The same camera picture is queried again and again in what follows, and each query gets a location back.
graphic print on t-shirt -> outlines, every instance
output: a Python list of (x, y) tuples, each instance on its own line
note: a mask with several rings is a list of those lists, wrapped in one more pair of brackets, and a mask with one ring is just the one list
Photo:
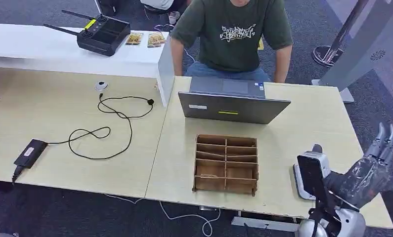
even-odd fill
[(219, 38), (221, 40), (227, 40), (227, 42), (230, 42), (235, 39), (241, 40), (244, 38), (251, 38), (256, 34), (255, 26), (256, 24), (253, 24), (247, 29), (242, 29), (240, 27), (233, 27), (227, 29), (227, 27), (222, 26), (223, 32), (219, 35)]

laptop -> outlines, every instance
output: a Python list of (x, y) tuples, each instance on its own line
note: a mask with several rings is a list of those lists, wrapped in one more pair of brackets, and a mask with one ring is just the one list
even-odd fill
[(291, 102), (265, 99), (263, 83), (193, 77), (178, 93), (187, 118), (269, 124)]

jeans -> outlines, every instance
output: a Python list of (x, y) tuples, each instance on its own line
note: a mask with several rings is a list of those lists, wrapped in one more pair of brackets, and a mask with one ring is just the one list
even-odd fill
[(261, 68), (257, 68), (256, 70), (251, 72), (226, 72), (212, 69), (198, 61), (190, 65), (190, 67), (187, 69), (185, 76), (254, 80), (257, 82), (270, 81), (269, 76)]

desk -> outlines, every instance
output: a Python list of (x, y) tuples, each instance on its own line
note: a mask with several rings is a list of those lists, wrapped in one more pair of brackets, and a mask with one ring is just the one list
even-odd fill
[[(362, 149), (335, 87), (265, 84), (270, 99), (292, 103), (269, 125), (185, 118), (177, 95), (190, 78), (176, 78), (148, 183), (146, 198), (290, 217), (307, 217), (313, 202), (299, 198), (292, 165), (298, 154), (321, 144), (337, 172), (347, 171)], [(258, 139), (259, 181), (256, 196), (192, 192), (197, 134)], [(378, 195), (361, 209), (368, 226), (393, 228)]]
[[(362, 156), (353, 127), (336, 88), (267, 83), (267, 98), (291, 100), (269, 125), (183, 116), (177, 92), (190, 78), (178, 77), (168, 108), (162, 106), (156, 79), (0, 69), (0, 181), (10, 181), (16, 157), (32, 138), (64, 141), (77, 128), (110, 126), (107, 139), (73, 142), (86, 155), (104, 157), (120, 151), (129, 138), (125, 120), (97, 110), (97, 81), (109, 82), (104, 98), (135, 95), (155, 100), (153, 111), (134, 119), (131, 147), (107, 161), (73, 155), (66, 144), (46, 149), (18, 182), (71, 190), (215, 206), (277, 216), (307, 217), (313, 202), (298, 197), (292, 165), (298, 154), (319, 143), (331, 168), (345, 172)], [(127, 115), (148, 109), (141, 101), (113, 102)], [(258, 139), (259, 181), (256, 196), (192, 192), (197, 134)], [(378, 195), (361, 209), (367, 225), (393, 228)]]
[[(82, 28), (65, 29), (80, 32)], [(149, 31), (140, 45), (122, 43), (115, 55), (107, 57), (79, 48), (76, 37), (44, 26), (0, 24), (0, 67), (27, 70), (84, 73), (157, 79), (163, 105), (169, 103), (174, 81), (168, 32), (167, 42), (148, 48)]]
[[(154, 99), (152, 112), (132, 119), (130, 148), (112, 159), (99, 161), (78, 157), (67, 144), (49, 145), (32, 169), (18, 183), (94, 193), (143, 198), (157, 149), (166, 108), (156, 79), (19, 71), (0, 69), (0, 181), (10, 181), (19, 156), (32, 138), (46, 142), (68, 139), (77, 129), (112, 128), (102, 140), (92, 136), (73, 142), (79, 153), (106, 157), (121, 151), (129, 141), (125, 119), (97, 109), (96, 82), (109, 83), (103, 99), (112, 96), (141, 96)], [(141, 115), (149, 109), (143, 100), (108, 101), (126, 115)]]

green t-shirt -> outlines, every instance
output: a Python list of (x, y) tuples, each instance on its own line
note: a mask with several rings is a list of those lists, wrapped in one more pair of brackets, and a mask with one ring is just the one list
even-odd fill
[(283, 0), (250, 0), (242, 7), (230, 0), (193, 0), (172, 37), (188, 48), (200, 36), (200, 62), (217, 70), (245, 72), (259, 66), (262, 34), (275, 50), (293, 43)]

